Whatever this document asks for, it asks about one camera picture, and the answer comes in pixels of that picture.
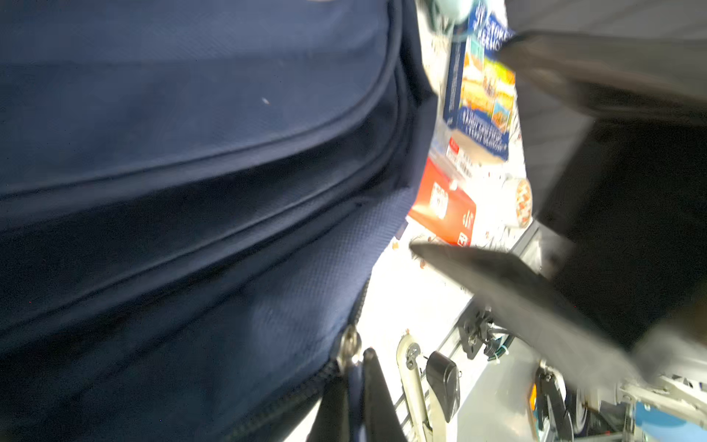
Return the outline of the navy blue student backpack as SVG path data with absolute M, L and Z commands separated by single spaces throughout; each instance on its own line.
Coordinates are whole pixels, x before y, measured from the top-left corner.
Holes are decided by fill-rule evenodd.
M 1 438 L 283 441 L 320 243 L 401 191 L 412 1 L 1 5 Z

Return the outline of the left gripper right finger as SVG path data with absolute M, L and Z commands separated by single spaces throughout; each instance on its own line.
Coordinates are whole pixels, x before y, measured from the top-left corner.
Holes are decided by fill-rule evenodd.
M 407 442 L 373 348 L 364 351 L 363 416 L 368 442 Z

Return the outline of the blue treehouse storybook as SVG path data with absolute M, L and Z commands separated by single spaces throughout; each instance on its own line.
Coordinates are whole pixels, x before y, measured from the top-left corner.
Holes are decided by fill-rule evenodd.
M 472 4 L 452 34 L 443 119 L 475 163 L 505 163 L 517 99 L 516 74 L 497 53 L 513 36 L 486 1 Z

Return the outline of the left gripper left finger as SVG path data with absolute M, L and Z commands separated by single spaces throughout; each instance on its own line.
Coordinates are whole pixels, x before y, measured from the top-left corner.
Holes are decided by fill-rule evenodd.
M 348 442 L 349 438 L 347 382 L 337 378 L 324 390 L 307 442 Z

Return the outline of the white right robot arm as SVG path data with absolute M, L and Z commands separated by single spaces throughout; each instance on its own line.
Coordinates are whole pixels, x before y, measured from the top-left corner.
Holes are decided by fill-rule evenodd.
M 594 121 L 537 216 L 559 261 L 412 252 L 578 386 L 705 381 L 705 40 L 533 31 L 499 57 Z

